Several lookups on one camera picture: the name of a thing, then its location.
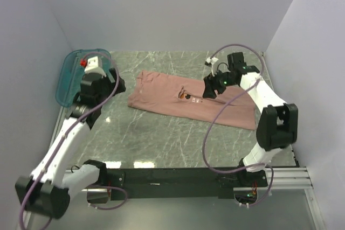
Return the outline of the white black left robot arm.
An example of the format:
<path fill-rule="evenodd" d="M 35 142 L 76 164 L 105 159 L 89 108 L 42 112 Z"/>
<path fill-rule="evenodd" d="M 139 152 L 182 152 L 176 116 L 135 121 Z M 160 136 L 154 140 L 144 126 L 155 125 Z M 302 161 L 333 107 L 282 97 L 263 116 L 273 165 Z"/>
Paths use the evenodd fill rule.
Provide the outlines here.
<path fill-rule="evenodd" d="M 102 72 L 92 71 L 82 76 L 80 91 L 74 96 L 47 154 L 30 176 L 17 179 L 15 189 L 21 212 L 60 219 L 79 191 L 90 185 L 101 188 L 109 183 L 106 164 L 94 160 L 86 161 L 77 172 L 65 176 L 67 163 L 101 115 L 102 106 L 126 90 L 117 68 L 110 68 L 105 75 Z"/>

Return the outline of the pink t shirt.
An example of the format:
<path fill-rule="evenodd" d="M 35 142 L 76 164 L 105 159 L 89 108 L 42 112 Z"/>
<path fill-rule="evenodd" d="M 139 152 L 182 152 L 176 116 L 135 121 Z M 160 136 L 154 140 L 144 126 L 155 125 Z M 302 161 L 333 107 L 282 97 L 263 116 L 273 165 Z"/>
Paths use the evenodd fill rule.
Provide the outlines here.
<path fill-rule="evenodd" d="M 203 92 L 202 80 L 143 70 L 136 77 L 128 106 L 162 115 L 212 122 L 225 103 L 243 90 L 230 86 L 215 99 L 203 98 Z M 255 107 L 251 97 L 245 94 L 227 106 L 216 123 L 255 130 Z"/>

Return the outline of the teal transparent plastic bin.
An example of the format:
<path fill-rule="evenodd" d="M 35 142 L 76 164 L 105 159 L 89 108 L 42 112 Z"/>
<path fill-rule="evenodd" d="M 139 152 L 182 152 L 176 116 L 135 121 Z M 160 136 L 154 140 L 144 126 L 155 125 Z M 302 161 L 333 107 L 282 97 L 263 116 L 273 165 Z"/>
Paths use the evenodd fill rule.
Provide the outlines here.
<path fill-rule="evenodd" d="M 98 56 L 101 58 L 103 70 L 110 75 L 109 69 L 112 67 L 110 53 L 102 48 L 75 50 L 69 53 L 63 63 L 60 71 L 59 81 L 56 90 L 56 101 L 65 108 L 69 108 L 75 94 L 80 91 L 81 79 L 84 76 L 84 68 L 80 62 Z"/>

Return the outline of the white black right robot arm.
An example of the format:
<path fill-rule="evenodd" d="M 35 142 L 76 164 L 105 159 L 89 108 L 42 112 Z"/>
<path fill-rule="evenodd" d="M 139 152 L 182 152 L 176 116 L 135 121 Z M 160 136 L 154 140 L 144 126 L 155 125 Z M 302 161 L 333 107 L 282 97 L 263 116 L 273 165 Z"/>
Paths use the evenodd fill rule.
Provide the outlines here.
<path fill-rule="evenodd" d="M 220 61 L 208 57 L 205 65 L 211 73 L 204 78 L 204 98 L 214 99 L 228 86 L 239 86 L 253 100 L 260 111 L 256 129 L 257 142 L 238 168 L 237 182 L 249 186 L 256 179 L 255 173 L 263 170 L 280 151 L 296 142 L 298 132 L 298 108 L 281 99 L 265 82 L 254 65 L 248 65 L 241 52 L 227 56 L 227 72 L 219 70 Z"/>

